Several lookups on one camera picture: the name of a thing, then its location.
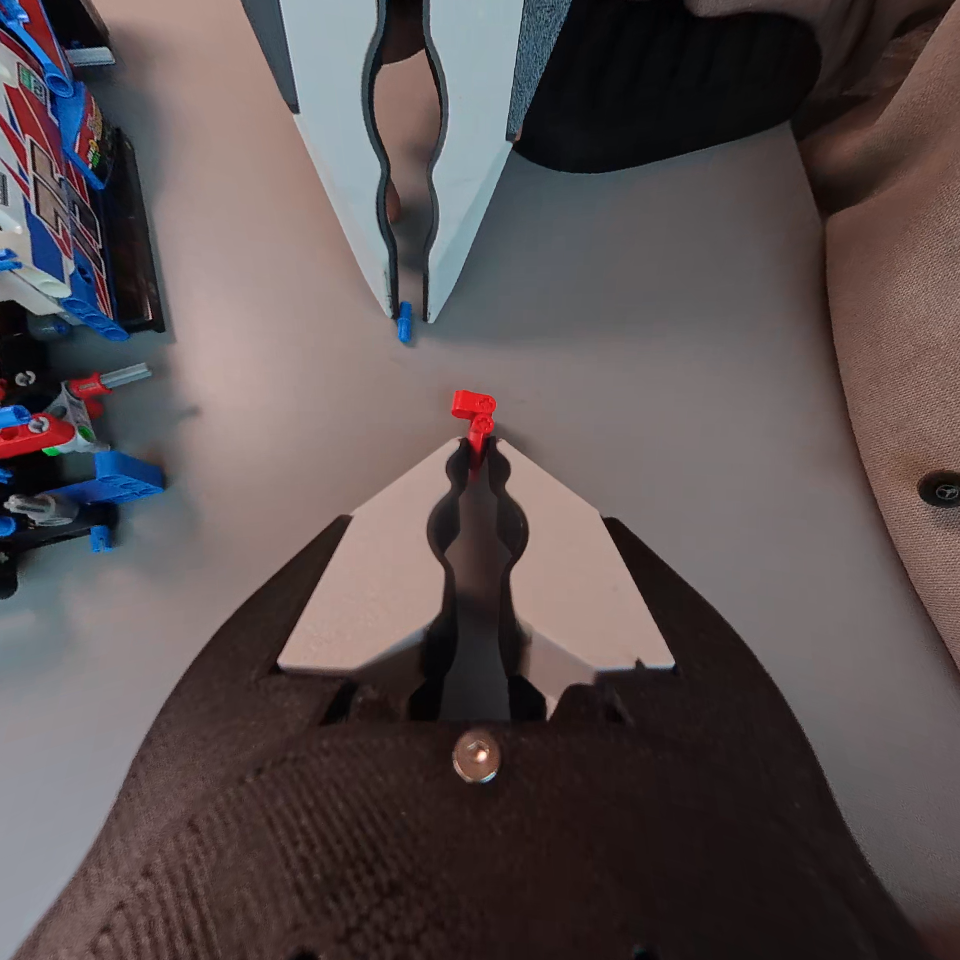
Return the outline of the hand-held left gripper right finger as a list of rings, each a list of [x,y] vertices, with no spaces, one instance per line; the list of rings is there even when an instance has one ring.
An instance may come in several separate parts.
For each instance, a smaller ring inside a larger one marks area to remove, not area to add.
[[[492,438],[487,475],[501,576],[498,642],[513,710],[554,710],[570,687],[675,657],[599,510]]]

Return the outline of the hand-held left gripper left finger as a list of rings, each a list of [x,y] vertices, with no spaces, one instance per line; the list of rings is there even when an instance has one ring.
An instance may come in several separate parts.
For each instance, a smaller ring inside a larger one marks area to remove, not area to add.
[[[349,679],[431,679],[450,668],[470,452],[453,438],[354,510],[277,665]]]

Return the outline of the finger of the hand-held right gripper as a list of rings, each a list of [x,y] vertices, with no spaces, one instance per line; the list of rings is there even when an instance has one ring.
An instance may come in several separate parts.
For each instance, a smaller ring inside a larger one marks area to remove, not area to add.
[[[374,117],[386,2],[279,3],[296,93],[296,126],[379,306],[399,314],[396,241],[387,217],[390,164]]]
[[[433,219],[425,244],[423,317],[439,318],[512,150],[508,119],[522,1],[431,1],[427,60],[440,107],[428,167]]]

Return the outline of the person's right forearm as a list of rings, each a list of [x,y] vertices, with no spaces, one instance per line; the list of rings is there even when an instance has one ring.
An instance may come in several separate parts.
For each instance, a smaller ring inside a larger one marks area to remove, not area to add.
[[[821,212],[893,189],[958,192],[958,2],[685,2],[698,18],[784,14],[814,29],[822,68],[798,118]]]

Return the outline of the grey desk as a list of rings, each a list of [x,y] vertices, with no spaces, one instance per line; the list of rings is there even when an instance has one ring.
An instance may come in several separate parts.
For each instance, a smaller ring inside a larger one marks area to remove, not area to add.
[[[870,863],[958,958],[958,676],[859,462],[788,127],[598,179],[511,157],[450,301],[397,341],[239,2],[96,2],[167,333],[115,444],[169,490],[42,551],[2,603],[2,958],[81,863],[204,644],[493,394],[516,447],[625,522],[786,695]]]

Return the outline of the person's right hand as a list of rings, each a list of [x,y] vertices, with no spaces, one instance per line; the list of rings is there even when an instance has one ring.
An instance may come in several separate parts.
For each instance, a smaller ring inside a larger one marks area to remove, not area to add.
[[[441,126],[440,97],[424,34],[424,3],[386,2],[378,70],[374,76],[374,121],[390,164],[387,213],[397,233],[426,228],[426,171]]]

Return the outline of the toy brick race car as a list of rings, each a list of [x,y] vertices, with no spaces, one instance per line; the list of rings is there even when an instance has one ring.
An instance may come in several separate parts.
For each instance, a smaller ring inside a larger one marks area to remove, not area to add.
[[[92,2],[1,3],[3,601],[29,554],[83,539],[107,553],[119,506],[163,491],[94,425],[150,367],[62,377],[50,359],[73,330],[123,343],[166,328],[135,150],[83,77],[114,63]]]

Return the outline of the person's beige hoodie torso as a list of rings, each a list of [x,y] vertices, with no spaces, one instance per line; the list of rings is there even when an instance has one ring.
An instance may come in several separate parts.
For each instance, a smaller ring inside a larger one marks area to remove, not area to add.
[[[848,415],[894,547],[958,662],[958,3],[870,124],[825,134],[826,288]]]

